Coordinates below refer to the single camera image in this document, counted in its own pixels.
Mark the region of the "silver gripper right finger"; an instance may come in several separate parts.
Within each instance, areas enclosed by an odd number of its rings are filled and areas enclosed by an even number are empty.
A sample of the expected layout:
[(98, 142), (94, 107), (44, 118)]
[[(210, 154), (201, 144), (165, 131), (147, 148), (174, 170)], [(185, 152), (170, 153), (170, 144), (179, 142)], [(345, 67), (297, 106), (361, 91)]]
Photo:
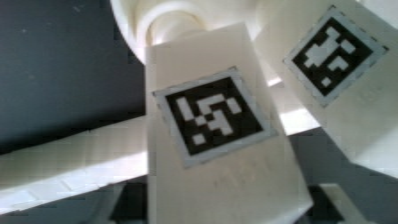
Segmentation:
[(311, 224), (378, 224), (359, 211), (343, 188), (334, 183), (309, 186), (313, 207), (307, 210)]

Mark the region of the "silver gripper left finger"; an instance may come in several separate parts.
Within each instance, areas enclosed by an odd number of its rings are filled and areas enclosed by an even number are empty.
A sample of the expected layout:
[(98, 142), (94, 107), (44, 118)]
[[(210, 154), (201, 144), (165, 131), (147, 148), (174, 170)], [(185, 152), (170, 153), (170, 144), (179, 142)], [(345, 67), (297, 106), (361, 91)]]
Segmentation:
[(115, 197), (101, 202), (87, 224), (147, 224), (147, 187), (128, 183)]

